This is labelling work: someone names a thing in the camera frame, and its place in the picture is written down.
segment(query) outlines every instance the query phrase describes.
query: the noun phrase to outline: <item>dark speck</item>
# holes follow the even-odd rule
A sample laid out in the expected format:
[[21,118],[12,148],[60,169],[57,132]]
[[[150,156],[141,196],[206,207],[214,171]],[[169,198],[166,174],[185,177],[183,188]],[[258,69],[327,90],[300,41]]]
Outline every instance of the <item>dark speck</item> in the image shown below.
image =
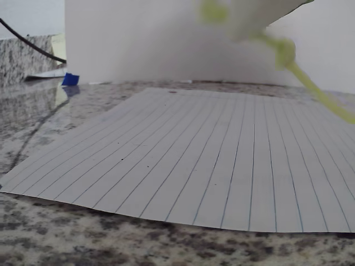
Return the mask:
[[269,237],[269,233],[262,233],[262,232],[258,232],[255,234],[256,237],[265,237],[268,238]]
[[54,223],[56,226],[66,226],[71,222],[71,219],[69,218],[55,218],[52,220],[52,223]]
[[354,233],[337,233],[338,238],[355,239]]
[[44,228],[44,227],[38,227],[36,231],[38,234],[45,235],[45,234],[47,234],[48,229]]
[[229,245],[235,245],[235,244],[237,244],[238,242],[236,242],[234,239],[228,239],[227,240],[227,244],[229,244]]
[[198,252],[197,256],[202,257],[202,258],[213,258],[216,256],[216,254],[212,252]]
[[266,247],[265,248],[265,253],[266,254],[272,254],[273,253],[273,247]]
[[153,231],[147,234],[148,237],[150,237],[151,240],[159,240],[159,237],[164,234],[162,231]]

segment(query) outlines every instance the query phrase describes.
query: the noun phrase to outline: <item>blurry object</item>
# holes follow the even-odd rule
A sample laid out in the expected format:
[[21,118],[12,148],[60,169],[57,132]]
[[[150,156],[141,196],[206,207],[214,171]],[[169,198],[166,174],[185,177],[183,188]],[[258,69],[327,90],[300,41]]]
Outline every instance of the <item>blurry object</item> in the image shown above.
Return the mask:
[[260,33],[271,23],[285,14],[289,14],[297,7],[313,2],[313,0],[232,0],[229,12],[226,6],[218,0],[203,0],[201,15],[209,23],[225,22],[232,40],[245,38],[257,39],[264,42],[276,52],[276,69],[287,69],[334,114],[350,124],[355,124],[355,115],[341,107],[334,99],[327,96],[295,62],[296,46],[292,40],[276,39],[265,33]]
[[304,3],[305,0],[231,0],[226,5],[219,0],[202,0],[201,14],[206,22],[225,22],[229,37],[239,41],[259,33]]

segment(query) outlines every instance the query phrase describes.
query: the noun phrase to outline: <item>countertop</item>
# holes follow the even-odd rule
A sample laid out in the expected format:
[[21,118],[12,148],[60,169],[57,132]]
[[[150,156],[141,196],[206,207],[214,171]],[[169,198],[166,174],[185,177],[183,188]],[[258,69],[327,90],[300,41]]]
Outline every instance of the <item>countertop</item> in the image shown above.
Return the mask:
[[[0,89],[0,177],[88,119],[147,87],[243,92],[312,101],[303,89],[233,83],[130,82]],[[0,265],[354,266],[355,234],[228,231],[94,211],[0,193]]]

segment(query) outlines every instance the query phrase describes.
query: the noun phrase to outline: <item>white wall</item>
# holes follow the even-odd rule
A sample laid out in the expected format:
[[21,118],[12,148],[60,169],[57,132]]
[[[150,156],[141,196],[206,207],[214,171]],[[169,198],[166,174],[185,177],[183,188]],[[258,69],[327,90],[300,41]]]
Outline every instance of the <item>white wall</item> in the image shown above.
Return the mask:
[[[0,0],[0,18],[24,36],[64,33],[64,0]],[[0,39],[8,38],[0,24]]]
[[[192,0],[67,0],[69,71],[80,82],[137,79],[234,80],[300,85],[275,71],[274,54],[232,44],[196,22]],[[269,31],[292,38],[297,61],[324,90],[355,93],[354,0],[316,0]]]

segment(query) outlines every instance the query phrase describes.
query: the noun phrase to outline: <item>paper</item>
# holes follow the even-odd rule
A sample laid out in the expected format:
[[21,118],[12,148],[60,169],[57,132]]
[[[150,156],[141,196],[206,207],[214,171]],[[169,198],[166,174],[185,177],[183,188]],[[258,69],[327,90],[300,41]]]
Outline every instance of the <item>paper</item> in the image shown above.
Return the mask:
[[52,49],[56,57],[67,59],[67,51],[65,48],[65,34],[58,34],[52,36]]
[[26,159],[1,192],[204,227],[353,232],[354,130],[311,101],[151,88]]

